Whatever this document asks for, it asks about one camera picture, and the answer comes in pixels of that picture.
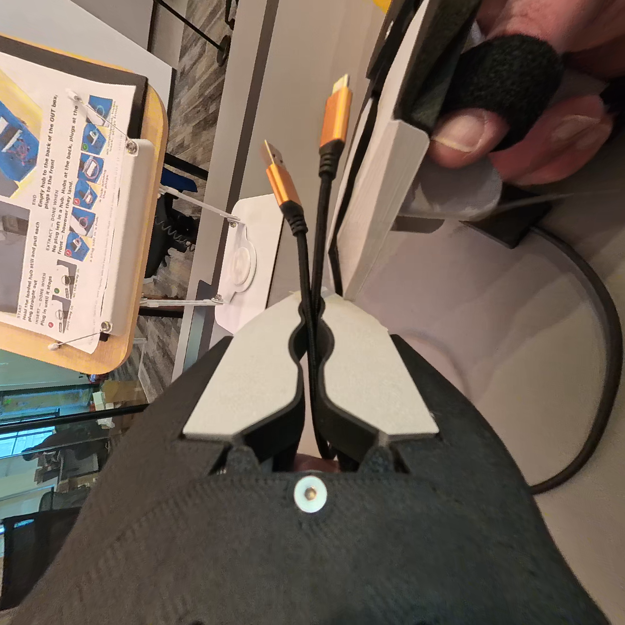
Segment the black office chair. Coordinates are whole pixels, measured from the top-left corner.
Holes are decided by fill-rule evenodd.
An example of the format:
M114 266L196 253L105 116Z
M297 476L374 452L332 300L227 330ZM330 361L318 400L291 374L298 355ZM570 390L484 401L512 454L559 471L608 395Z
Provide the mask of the black office chair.
M196 244L199 218L177 210L175 199L172 194L165 193L157 201L145 279L155 277L160 267L167 265L171 249L184 254Z

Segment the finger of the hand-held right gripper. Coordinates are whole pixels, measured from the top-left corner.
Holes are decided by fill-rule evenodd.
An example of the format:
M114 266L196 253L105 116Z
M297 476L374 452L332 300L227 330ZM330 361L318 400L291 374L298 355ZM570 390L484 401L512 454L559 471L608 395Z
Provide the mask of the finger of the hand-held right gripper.
M354 301L362 290L429 146L428 132L403 121L395 109L433 18L434 2L422 1L378 98L372 98L364 110L370 113L377 103L371 138L348 206L341 223L335 217L332 224L336 244L329 245L338 259L337 269L332 270L334 290L348 301Z

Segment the black pole stand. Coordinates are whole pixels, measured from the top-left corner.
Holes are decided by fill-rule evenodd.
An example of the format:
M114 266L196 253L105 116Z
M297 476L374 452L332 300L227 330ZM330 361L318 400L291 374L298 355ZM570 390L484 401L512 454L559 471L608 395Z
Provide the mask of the black pole stand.
M222 40L217 43L213 38L208 36L202 29L193 24L190 20L188 20L185 16L183 16L179 11L173 8L166 1L152 1L154 7L161 7L165 9L170 15L176 18L179 22L181 22L185 27L191 29L196 35L198 35L202 40L208 43L211 47L216 50L216 63L219 67L223 67L226 64L226 61L229 57L230 45L231 45L231 35L224 35Z

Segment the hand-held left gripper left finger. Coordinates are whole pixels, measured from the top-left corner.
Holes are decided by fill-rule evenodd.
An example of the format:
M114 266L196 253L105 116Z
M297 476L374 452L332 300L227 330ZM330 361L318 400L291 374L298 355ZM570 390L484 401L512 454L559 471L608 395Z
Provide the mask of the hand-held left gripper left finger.
M225 350L183 427L186 439L244 444L258 460L299 446L306 402L300 361L306 348L301 294L246 323Z

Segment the wooden board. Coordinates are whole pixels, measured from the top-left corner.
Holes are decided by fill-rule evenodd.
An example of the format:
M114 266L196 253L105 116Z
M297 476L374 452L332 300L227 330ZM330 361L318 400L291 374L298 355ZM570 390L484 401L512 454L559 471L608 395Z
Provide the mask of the wooden board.
M27 42L20 38L13 39ZM62 52L48 46L40 47L56 52ZM95 61L94 59L84 58L76 54L65 54L75 58ZM122 69L121 67L108 64L106 62L96 62L105 66ZM142 262L140 263L138 270L132 271L132 277L137 278L137 298L134 306L131 308L132 315L129 317L131 324L126 332L121 336L115 336L102 332L96 350L92 354L86 354L74 347L62 347L60 344L51 340L51 338L47 336L36 334L35 332L27 331L19 327L14 327L1 320L1 349L23 355L25 357L30 357L44 363L57 365L83 373L106 373L113 371L120 364L125 362L131 349L134 329L138 317L139 300L142 290L141 284L145 273L150 245L149 240L151 238L154 213L156 210L158 192L160 190L160 176L164 160L164 145L167 138L167 130L167 119L164 105L156 91L148 83L142 132L141 138L139 139L149 141L154 146L151 175L152 181L155 182L157 190L150 192L148 199L143 200L140 205L142 214L147 217L147 227L145 227L144 234L140 236L140 242L144 244Z

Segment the black backing sheet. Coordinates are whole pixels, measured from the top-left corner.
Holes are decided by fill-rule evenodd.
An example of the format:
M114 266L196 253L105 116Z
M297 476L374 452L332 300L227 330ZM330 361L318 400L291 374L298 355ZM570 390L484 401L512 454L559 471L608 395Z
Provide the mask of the black backing sheet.
M63 52L41 48L5 35L1 35L1 52L82 79L105 84L134 86L136 90L132 97L128 136L133 139L141 138L148 87L147 77L125 69L105 66L89 59L75 58Z

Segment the person's right hand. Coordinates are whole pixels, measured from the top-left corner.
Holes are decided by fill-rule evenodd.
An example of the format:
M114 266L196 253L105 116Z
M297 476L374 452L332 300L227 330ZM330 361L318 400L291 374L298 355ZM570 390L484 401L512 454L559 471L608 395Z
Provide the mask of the person's right hand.
M595 79L624 76L624 1L483 1L477 22L487 39L528 35L547 41L574 69ZM544 111L522 141L495 152L508 124L492 111L466 108L439 120L428 155L449 169L488 157L506 183L551 184L597 155L615 118L599 95L563 99Z

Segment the white desk stand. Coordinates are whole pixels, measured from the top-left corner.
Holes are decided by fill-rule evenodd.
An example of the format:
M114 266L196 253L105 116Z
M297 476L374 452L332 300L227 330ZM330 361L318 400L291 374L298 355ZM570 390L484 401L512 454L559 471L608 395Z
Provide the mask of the white desk stand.
M129 139L121 165L121 190L101 306L99 331L115 336L129 328L131 308L137 298L138 270L144 254L140 236L147 227L141 203L157 190L151 167L154 146L144 139ZM208 204L192 203L235 224L228 234L217 296L196 300L187 306L215 306L215 322L236 335L242 327L262 314L271 285L283 215L272 194L239 200L230 215Z

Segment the black usb hub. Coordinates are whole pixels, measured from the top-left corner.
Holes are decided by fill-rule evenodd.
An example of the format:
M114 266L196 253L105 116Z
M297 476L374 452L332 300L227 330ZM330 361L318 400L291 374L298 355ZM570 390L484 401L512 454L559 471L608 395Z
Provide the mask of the black usb hub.
M504 184L499 203L491 214L462 224L508 249L514 249L547 216L553 203L553 199Z

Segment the blue cloth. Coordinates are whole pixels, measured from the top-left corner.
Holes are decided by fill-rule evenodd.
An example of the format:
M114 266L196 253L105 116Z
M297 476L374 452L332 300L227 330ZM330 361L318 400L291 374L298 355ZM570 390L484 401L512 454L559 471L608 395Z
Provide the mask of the blue cloth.
M193 179L178 174L165 166L162 168L160 184L163 187L172 188L178 192L188 191L196 193L198 191L198 187Z

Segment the printed instruction sheet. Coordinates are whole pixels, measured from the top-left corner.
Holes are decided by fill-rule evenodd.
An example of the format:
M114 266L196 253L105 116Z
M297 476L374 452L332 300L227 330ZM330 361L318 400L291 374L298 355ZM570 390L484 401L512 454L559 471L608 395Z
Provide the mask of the printed instruction sheet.
M92 354L101 324L113 328L104 290L145 80L12 43L1 42L1 320Z

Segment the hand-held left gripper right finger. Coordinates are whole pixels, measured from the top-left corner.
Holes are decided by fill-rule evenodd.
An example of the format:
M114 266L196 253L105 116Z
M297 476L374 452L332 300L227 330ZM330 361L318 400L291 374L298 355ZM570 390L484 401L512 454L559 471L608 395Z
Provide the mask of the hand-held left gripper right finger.
M439 434L408 364L387 328L337 294L317 326L316 426L340 457L361 463L376 447Z

